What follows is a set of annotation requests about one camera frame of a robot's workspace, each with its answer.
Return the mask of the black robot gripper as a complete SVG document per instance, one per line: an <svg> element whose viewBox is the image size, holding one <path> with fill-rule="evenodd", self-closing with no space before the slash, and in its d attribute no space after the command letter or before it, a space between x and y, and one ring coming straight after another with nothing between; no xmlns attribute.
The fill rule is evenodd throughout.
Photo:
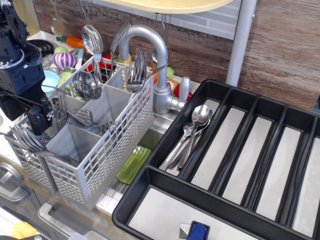
<svg viewBox="0 0 320 240"><path fill-rule="evenodd" d="M53 108L42 90L45 73L42 53L27 42L20 51L22 60L0 67L0 108L11 121L27 113L33 133L37 136L52 126Z"/></svg>

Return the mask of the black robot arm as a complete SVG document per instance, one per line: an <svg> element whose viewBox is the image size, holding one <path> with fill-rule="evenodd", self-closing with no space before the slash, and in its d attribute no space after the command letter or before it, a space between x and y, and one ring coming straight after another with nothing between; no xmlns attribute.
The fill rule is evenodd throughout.
<svg viewBox="0 0 320 240"><path fill-rule="evenodd" d="M0 2L0 107L11 121L27 115L35 135L52 126L52 104L42 89L41 51L27 38L27 23L11 0Z"/></svg>

